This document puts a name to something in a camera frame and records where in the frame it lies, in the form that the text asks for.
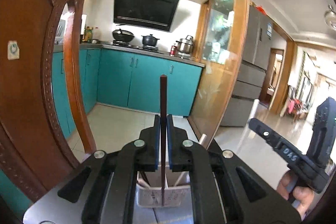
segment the refrigerator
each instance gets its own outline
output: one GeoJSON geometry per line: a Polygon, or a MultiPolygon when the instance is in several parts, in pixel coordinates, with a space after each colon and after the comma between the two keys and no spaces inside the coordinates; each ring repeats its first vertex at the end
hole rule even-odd
{"type": "Polygon", "coordinates": [[[259,98],[271,49],[273,23],[270,18],[250,6],[243,56],[232,96],[221,126],[244,127],[259,98]]]}

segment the glass panel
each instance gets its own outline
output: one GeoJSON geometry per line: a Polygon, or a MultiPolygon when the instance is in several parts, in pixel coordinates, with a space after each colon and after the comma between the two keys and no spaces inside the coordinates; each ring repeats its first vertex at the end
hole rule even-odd
{"type": "Polygon", "coordinates": [[[224,64],[234,20],[235,0],[212,0],[202,59],[224,64]]]}

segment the human hand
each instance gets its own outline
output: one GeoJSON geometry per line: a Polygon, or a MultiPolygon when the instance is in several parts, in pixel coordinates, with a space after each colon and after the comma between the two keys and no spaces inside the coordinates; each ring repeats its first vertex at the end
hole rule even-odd
{"type": "MultiPolygon", "coordinates": [[[[291,180],[292,180],[291,171],[288,171],[283,175],[277,187],[277,192],[285,200],[288,200],[289,198],[289,192],[286,189],[286,187],[289,185],[291,180]]],[[[293,196],[301,202],[300,205],[296,209],[299,212],[301,218],[303,218],[309,206],[313,202],[314,192],[309,187],[296,186],[293,191],[293,196]]]]}

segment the refrigerator drawer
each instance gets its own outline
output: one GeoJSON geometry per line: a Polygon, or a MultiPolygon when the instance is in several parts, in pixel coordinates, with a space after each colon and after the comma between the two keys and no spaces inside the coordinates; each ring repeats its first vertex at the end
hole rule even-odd
{"type": "Polygon", "coordinates": [[[223,116],[221,126],[244,127],[249,118],[253,101],[231,98],[223,116]]]}
{"type": "Polygon", "coordinates": [[[239,68],[237,80],[262,87],[265,75],[266,73],[263,70],[242,63],[239,68]]]}
{"type": "Polygon", "coordinates": [[[245,97],[249,99],[258,99],[260,92],[261,92],[261,88],[258,86],[236,81],[232,95],[245,97]]]}

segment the silver bolt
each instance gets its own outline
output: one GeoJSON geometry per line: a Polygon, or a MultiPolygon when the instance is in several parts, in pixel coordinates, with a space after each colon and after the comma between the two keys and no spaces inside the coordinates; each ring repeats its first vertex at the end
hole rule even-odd
{"type": "Polygon", "coordinates": [[[183,142],[182,142],[182,144],[183,144],[183,146],[185,146],[185,147],[191,147],[191,146],[193,146],[193,141],[191,141],[191,140],[184,140],[183,142]]]}
{"type": "Polygon", "coordinates": [[[105,156],[105,152],[103,150],[97,150],[93,155],[96,159],[101,159],[105,156]]]}
{"type": "Polygon", "coordinates": [[[134,145],[136,147],[143,147],[145,145],[145,142],[139,139],[139,140],[134,141],[134,145]]]}
{"type": "Polygon", "coordinates": [[[224,150],[222,154],[223,154],[223,157],[227,159],[230,159],[233,157],[233,152],[231,150],[224,150]]]}

